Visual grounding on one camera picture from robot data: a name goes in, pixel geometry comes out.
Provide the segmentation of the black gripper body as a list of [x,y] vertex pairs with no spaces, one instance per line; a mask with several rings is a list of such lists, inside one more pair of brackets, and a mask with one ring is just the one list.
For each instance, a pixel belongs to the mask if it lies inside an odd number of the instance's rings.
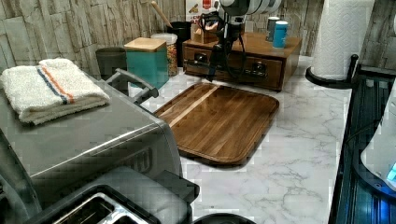
[[216,59],[226,59],[230,56],[233,43],[236,40],[242,41],[243,18],[221,17],[219,14],[208,16],[208,32],[213,33],[218,38],[218,43],[212,48],[210,60],[212,63]]

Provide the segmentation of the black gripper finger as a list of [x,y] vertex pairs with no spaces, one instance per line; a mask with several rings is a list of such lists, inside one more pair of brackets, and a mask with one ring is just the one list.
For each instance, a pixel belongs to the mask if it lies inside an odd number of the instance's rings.
[[214,80],[216,74],[216,67],[215,66],[210,66],[208,70],[208,75],[206,76],[206,79],[210,82]]
[[223,62],[218,62],[217,66],[216,66],[216,71],[223,71],[224,70],[224,64]]

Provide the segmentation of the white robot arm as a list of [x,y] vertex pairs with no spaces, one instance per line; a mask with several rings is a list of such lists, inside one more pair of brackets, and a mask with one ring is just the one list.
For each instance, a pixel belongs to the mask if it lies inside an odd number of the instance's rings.
[[[274,12],[281,2],[282,0],[219,0],[218,9],[201,15],[201,27],[205,32],[215,34],[219,40],[212,47],[209,57],[206,76],[208,81],[215,78],[218,68],[225,69],[233,78],[238,78],[245,73],[247,55],[242,31],[246,16]],[[242,64],[239,68],[233,69],[229,64],[229,56],[236,40],[241,44]]]

